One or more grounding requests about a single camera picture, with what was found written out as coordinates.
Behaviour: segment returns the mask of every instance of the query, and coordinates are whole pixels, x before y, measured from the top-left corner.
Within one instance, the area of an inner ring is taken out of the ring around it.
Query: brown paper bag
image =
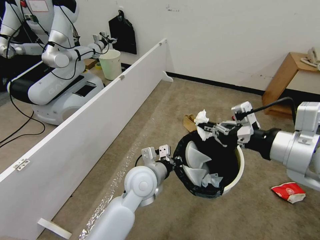
[[[184,115],[182,124],[189,131],[193,132],[197,130],[196,124],[194,123],[195,116],[193,114]]]

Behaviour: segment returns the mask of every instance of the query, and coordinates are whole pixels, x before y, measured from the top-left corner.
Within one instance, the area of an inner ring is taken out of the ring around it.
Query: trash bin
[[[212,184],[208,184],[207,187],[199,186],[190,179],[190,173],[184,167],[192,167],[190,159],[187,160],[186,156],[189,154],[187,148],[191,141],[197,151],[211,158],[211,161],[205,162],[209,174],[217,173],[219,177],[223,177],[219,187]],[[176,163],[174,171],[180,181],[193,195],[203,198],[217,198],[228,193],[239,182],[244,170],[244,156],[239,146],[223,147],[213,137],[203,141],[197,131],[187,134],[179,141],[173,157]]]
[[[110,49],[107,53],[100,55],[99,60],[106,79],[114,80],[122,73],[120,54],[119,51]]]

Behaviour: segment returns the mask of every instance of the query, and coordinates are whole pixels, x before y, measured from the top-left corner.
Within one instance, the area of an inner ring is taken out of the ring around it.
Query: black baseboard
[[[209,85],[213,85],[213,86],[217,86],[217,87],[230,88],[230,89],[238,90],[241,92],[253,93],[253,94],[257,94],[257,95],[261,95],[261,96],[264,94],[264,91],[254,89],[254,88],[240,87],[240,86],[236,86],[236,85],[229,84],[229,83],[216,82],[216,81],[212,81],[212,80],[208,80],[208,79],[190,77],[190,76],[177,74],[177,73],[171,73],[171,72],[167,72],[167,74],[170,77],[182,78],[182,79],[186,79],[189,81],[205,83],[205,84],[209,84]]]
[[[130,66],[131,66],[130,64],[121,63],[121,67],[124,70],[126,70]],[[236,86],[233,84],[222,83],[222,82],[217,82],[217,81],[212,81],[212,80],[197,78],[197,77],[190,77],[190,76],[177,74],[177,73],[171,73],[171,72],[167,72],[167,74],[170,77],[181,78],[181,79],[185,79],[185,80],[189,80],[189,81],[200,82],[200,83],[218,86],[218,87],[230,88],[230,89],[234,89],[234,90],[241,91],[241,92],[257,94],[260,96],[262,96],[264,94],[264,91],[254,89],[254,88],[240,87],[240,86]],[[318,102],[320,99],[319,94],[301,92],[301,91],[292,90],[292,89],[285,89],[283,94],[280,96],[280,98],[287,97],[287,96],[292,97],[294,99],[296,106],[299,106],[301,104],[301,102]]]

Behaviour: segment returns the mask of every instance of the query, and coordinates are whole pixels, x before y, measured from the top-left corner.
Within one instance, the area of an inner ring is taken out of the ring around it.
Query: telephone
[[[320,65],[320,48],[311,48],[308,50],[308,55],[306,58],[301,58],[301,62],[308,64],[312,67],[319,69]]]

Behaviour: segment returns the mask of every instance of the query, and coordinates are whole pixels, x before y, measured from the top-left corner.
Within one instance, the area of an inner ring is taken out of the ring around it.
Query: wooden shelf
[[[288,105],[274,105],[269,109],[266,109],[267,114],[282,117],[292,118],[291,108]]]
[[[288,53],[287,57],[279,67],[277,73],[262,96],[262,103],[264,106],[278,100],[283,91],[299,71],[320,73],[315,67],[309,66],[300,61],[301,58],[305,58],[306,56],[307,55],[303,53]],[[284,118],[292,118],[291,108],[286,105],[272,106],[266,109],[264,112],[265,114],[271,114]]]

